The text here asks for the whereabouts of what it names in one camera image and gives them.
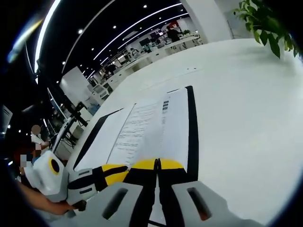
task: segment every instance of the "person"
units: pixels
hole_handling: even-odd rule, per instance
[[[131,48],[131,52],[132,52],[132,55],[133,55],[134,57],[138,57],[139,54],[140,54],[140,52],[139,52],[137,49],[134,49],[134,48]]]
[[[178,34],[179,34],[178,31],[176,31],[175,29],[172,29],[169,26],[167,26],[166,28],[168,29],[167,36],[171,39],[172,42],[176,42],[176,41],[180,40],[180,38],[178,36]]]
[[[41,152],[35,152],[36,157],[35,160],[42,154],[44,154],[46,152],[46,150],[48,149],[48,147],[50,146],[50,142],[49,141],[43,141],[41,139],[41,128],[39,125],[34,125],[31,129],[31,140],[33,143],[37,144],[36,150],[40,150]]]
[[[36,152],[36,144],[27,140],[16,141],[14,145],[10,146],[13,152],[13,159],[15,164],[19,166],[21,176],[16,179],[16,184],[23,193],[27,202],[39,211],[44,211],[53,215],[63,215],[64,213],[74,210],[75,208],[67,202],[51,202],[39,190],[34,189],[28,182],[23,167],[25,163],[21,155],[27,156],[27,161],[34,156]]]

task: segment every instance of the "black ceiling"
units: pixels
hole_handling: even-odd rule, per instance
[[[132,31],[139,30],[140,27],[143,31],[163,20],[186,13],[180,5],[142,21],[125,32],[94,61],[93,59],[99,51],[129,26],[151,13],[179,3],[179,0],[115,0],[82,34],[62,74],[62,62],[66,60],[73,44],[79,37],[78,30],[84,29],[89,21],[109,2],[109,0],[61,0],[46,30],[40,56],[41,63],[47,66],[48,75],[51,75],[53,81],[60,80],[66,72],[75,66],[78,66],[82,71],[88,67],[89,70],[86,70],[85,74],[89,75],[93,70],[100,68],[100,59],[105,59],[110,54],[114,55],[117,52],[117,48],[127,41],[122,41],[122,39]],[[37,14],[40,18],[44,18],[52,3],[53,0],[5,0],[6,45],[1,50],[3,51],[1,52],[2,63],[5,62],[8,52],[26,22]],[[40,29],[41,25],[27,40],[28,56],[32,68],[34,68],[36,43]],[[47,98],[47,94],[41,90],[41,85],[37,86],[34,81],[35,76],[29,68],[25,47],[16,61],[10,65],[7,63],[1,65],[1,73],[4,74],[1,83],[6,87],[6,93],[3,96],[4,104],[15,114],[15,124],[20,125],[21,129],[28,130],[25,120],[22,117],[17,118],[17,116],[21,110]]]
[[[41,50],[41,62],[47,64],[54,80],[60,80],[62,77],[62,62],[66,60],[73,44],[78,38],[77,31],[83,29],[89,21],[110,1],[67,1],[62,0],[55,11],[51,22],[45,33],[45,39]],[[114,55],[117,48],[123,44],[122,39],[134,30],[140,27],[147,29],[165,19],[185,13],[182,5],[170,8],[160,12],[130,29],[115,42],[113,42],[98,58],[94,61],[94,57],[117,35],[127,29],[129,26],[165,7],[179,3],[178,0],[152,1],[152,0],[116,0],[106,10],[104,10],[82,34],[80,40],[76,44],[67,64],[63,75],[78,66],[82,71],[86,70],[89,75],[93,70],[100,68],[100,59]],[[31,63],[34,63],[34,49],[36,48],[36,37],[31,38],[30,56]]]

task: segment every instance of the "white desk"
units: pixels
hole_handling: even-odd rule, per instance
[[[223,196],[241,218],[266,224],[290,199],[302,172],[302,75],[302,63],[292,53],[280,61],[253,39],[173,54],[120,84],[91,119],[68,168],[101,116],[192,85],[199,180]]]
[[[192,41],[197,39],[199,39],[198,36],[184,37],[179,41],[168,44],[160,49],[156,49],[151,53],[145,53],[141,55],[138,59],[123,66],[117,73],[107,79],[102,85],[109,84],[110,87],[115,90],[127,76],[152,64],[153,62],[156,62],[176,52],[182,51],[182,44],[185,44],[187,48],[193,47],[195,44],[193,44]]]

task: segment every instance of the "led strip light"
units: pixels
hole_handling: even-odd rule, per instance
[[[135,35],[133,38],[131,38],[130,40],[126,41],[124,44],[122,44],[121,46],[119,46],[118,49],[120,49],[120,48],[123,47],[125,44],[129,43],[131,40],[135,39],[135,38],[138,37],[139,35],[143,34],[144,32],[150,30],[151,28],[156,27],[156,26],[158,26],[158,25],[160,25],[160,24],[162,24],[162,23],[164,23],[164,22],[167,22],[167,21],[169,21],[169,20],[175,19],[175,18],[177,18],[177,17],[184,16],[184,15],[187,15],[187,14],[188,14],[188,13],[184,13],[184,14],[181,14],[181,15],[179,15],[179,16],[175,16],[175,17],[172,17],[172,18],[170,18],[170,19],[163,20],[162,22],[157,23],[156,25],[153,25],[153,26],[147,28],[146,30],[140,32],[139,34]]]
[[[94,60],[109,46],[111,45],[117,38],[119,38],[121,35],[123,35],[125,32],[127,32],[129,29],[131,29],[132,27],[134,27],[135,25],[139,24],[140,22],[144,21],[145,19],[157,14],[157,13],[160,13],[162,11],[165,11],[167,9],[170,9],[172,7],[175,7],[175,6],[179,6],[179,5],[182,5],[182,3],[178,3],[178,4],[175,4],[175,5],[172,5],[172,6],[168,6],[166,8],[163,8],[163,9],[160,9],[144,18],[142,18],[141,20],[137,21],[136,23],[134,23],[133,25],[131,25],[130,27],[128,27],[126,30],[124,30],[123,32],[121,32],[118,36],[116,36],[112,41],[110,41],[94,58]]]
[[[43,42],[43,38],[47,29],[47,26],[53,16],[53,13],[55,12],[55,10],[57,9],[59,3],[61,2],[61,0],[55,0],[51,6],[51,8],[49,9],[45,20],[42,24],[41,30],[40,30],[40,34],[39,34],[39,38],[38,38],[38,42],[37,42],[37,47],[36,47],[36,53],[35,53],[35,66],[34,66],[34,71],[37,72],[38,70],[38,64],[37,64],[37,60],[40,57],[40,53],[41,53],[41,47],[42,47],[42,42]]]

